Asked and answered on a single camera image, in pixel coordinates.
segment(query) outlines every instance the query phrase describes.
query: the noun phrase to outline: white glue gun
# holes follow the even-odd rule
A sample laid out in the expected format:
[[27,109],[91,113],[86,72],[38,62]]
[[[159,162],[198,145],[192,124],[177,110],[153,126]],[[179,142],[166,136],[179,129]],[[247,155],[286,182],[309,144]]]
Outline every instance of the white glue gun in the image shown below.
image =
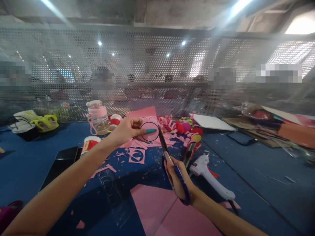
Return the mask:
[[220,184],[210,173],[208,168],[209,156],[202,155],[195,162],[194,165],[190,166],[190,172],[195,176],[203,176],[206,181],[217,191],[217,193],[223,197],[225,200],[234,200],[235,194],[226,189],[222,184]]

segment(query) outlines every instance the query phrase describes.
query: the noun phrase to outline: smartphone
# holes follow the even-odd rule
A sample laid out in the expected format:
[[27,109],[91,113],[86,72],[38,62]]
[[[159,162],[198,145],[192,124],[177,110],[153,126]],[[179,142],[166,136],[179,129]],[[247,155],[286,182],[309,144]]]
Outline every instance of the smartphone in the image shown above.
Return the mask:
[[58,152],[40,191],[74,163],[78,154],[78,148],[76,146]]

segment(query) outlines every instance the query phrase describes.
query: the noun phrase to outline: pink water bottle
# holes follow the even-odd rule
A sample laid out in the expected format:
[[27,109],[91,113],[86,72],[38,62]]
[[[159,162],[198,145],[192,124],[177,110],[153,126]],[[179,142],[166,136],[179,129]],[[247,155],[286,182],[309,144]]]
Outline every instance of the pink water bottle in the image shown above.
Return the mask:
[[107,134],[110,121],[107,116],[106,107],[100,100],[93,100],[86,103],[88,107],[88,122],[91,126],[92,135],[105,135]]

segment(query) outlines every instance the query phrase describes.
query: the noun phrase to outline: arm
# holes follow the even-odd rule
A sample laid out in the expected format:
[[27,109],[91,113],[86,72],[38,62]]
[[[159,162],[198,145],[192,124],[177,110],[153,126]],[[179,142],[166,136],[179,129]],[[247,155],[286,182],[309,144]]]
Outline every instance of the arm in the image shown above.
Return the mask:
[[3,235],[46,235],[102,162],[132,137],[146,134],[142,120],[125,118],[105,139],[40,191]]
[[225,235],[266,235],[209,198],[193,184],[183,162],[170,157],[167,152],[164,154],[167,160],[167,162],[164,162],[165,170],[176,195],[181,199],[185,198],[179,178],[174,171],[174,165],[179,166],[185,179],[185,183],[191,195],[191,205],[193,208],[211,220]]

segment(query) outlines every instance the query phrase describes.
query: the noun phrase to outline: table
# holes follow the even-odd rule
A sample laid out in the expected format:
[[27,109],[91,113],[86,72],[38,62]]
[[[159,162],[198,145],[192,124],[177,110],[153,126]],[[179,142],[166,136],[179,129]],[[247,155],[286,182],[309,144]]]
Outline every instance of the table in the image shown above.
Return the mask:
[[[2,132],[0,135],[1,147],[6,151],[0,156],[0,205],[5,206],[15,200],[29,202],[39,191],[47,176],[49,169],[58,151],[73,146],[82,146],[85,137],[90,135],[90,128],[86,123],[62,124],[57,130],[41,136],[33,142],[25,142],[11,132]],[[224,135],[204,134],[202,147],[194,155],[199,157],[204,150],[211,152],[212,158],[209,168],[219,174],[219,181],[236,195],[236,202],[242,207],[239,215],[254,226],[270,235],[299,235],[274,208],[263,200],[229,165],[227,165],[215,152],[212,151],[213,140]],[[263,152],[269,149],[262,144]],[[180,159],[185,152],[183,143],[179,141],[170,148],[172,156]],[[238,151],[236,147],[229,148],[232,153]],[[244,155],[249,158],[253,150]],[[53,227],[50,235],[144,235],[144,231],[137,214],[134,202],[130,195],[130,189],[137,184],[145,184],[165,189],[171,189],[168,179],[164,175],[161,167],[160,157],[162,149],[152,147],[146,150],[145,165],[128,163],[128,158],[120,156],[107,160],[116,170],[115,177],[124,186],[124,198],[131,208],[128,220],[118,228],[112,217],[106,195],[100,180],[96,176],[90,179],[76,198],[72,201],[68,209]],[[253,171],[252,178],[256,178],[259,173]],[[212,187],[201,177],[192,177],[193,182],[215,201],[223,201]],[[76,229],[78,222],[85,222],[84,229]]]
[[[246,134],[236,135],[237,140],[248,140]],[[204,135],[203,140],[294,228],[315,235],[315,166],[292,158],[282,148],[260,142],[242,146],[222,132]]]

